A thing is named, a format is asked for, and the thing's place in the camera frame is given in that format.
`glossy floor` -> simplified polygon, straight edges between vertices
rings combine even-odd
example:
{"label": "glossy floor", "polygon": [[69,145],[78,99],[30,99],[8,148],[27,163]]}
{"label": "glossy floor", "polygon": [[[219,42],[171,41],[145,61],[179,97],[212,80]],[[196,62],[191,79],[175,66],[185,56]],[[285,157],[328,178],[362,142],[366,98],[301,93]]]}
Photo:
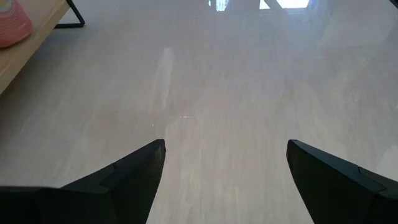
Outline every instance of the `glossy floor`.
{"label": "glossy floor", "polygon": [[53,31],[0,97],[1,184],[60,187],[156,138],[148,223],[311,223],[288,139],[398,179],[388,0],[76,4],[87,26]]}

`black bracket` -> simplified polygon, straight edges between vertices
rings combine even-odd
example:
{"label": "black bracket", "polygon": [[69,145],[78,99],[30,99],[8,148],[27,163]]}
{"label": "black bracket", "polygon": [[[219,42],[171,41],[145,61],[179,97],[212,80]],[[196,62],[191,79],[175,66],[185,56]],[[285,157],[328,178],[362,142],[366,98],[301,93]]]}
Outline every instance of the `black bracket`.
{"label": "black bracket", "polygon": [[73,3],[72,0],[67,0],[68,5],[70,6],[70,8],[73,10],[73,12],[75,13],[76,17],[79,19],[79,23],[72,23],[72,24],[57,24],[55,26],[56,29],[64,29],[64,28],[81,28],[83,26],[85,26],[86,21],[83,19],[83,17],[81,16],[79,10],[77,10],[75,3]]}

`pink shoe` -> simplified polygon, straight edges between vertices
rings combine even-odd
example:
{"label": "pink shoe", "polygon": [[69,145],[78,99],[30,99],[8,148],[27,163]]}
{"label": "pink shoe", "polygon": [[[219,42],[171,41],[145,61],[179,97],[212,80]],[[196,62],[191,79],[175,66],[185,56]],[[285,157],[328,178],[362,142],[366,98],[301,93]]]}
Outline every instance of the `pink shoe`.
{"label": "pink shoe", "polygon": [[32,32],[32,22],[17,0],[0,0],[0,47],[15,44]]}

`black metal leg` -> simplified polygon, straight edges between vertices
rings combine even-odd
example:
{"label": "black metal leg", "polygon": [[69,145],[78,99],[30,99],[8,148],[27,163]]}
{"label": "black metal leg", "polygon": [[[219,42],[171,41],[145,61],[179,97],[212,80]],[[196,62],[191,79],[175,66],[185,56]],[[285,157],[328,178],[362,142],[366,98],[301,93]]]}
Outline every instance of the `black metal leg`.
{"label": "black metal leg", "polygon": [[72,0],[67,0],[67,3],[69,4],[70,8],[73,10],[75,13],[76,17],[79,19],[79,23],[72,23],[72,24],[57,24],[55,26],[56,29],[63,29],[63,28],[81,28],[86,24],[86,21],[83,19],[81,16],[79,10],[77,10],[75,3],[73,3]]}

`black metal frame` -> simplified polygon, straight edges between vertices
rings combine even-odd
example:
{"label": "black metal frame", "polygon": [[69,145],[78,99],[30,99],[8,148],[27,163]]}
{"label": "black metal frame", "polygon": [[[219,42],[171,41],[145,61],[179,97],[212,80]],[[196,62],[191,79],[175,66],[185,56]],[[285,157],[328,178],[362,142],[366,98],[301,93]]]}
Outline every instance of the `black metal frame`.
{"label": "black metal frame", "polygon": [[79,23],[72,23],[72,24],[57,24],[55,26],[56,29],[64,29],[64,28],[81,28],[85,26],[86,21],[83,19],[83,16],[81,16],[79,10],[76,8],[75,3],[73,3],[72,0],[67,0],[68,5],[70,8],[73,10],[75,13],[76,17],[79,19]]}

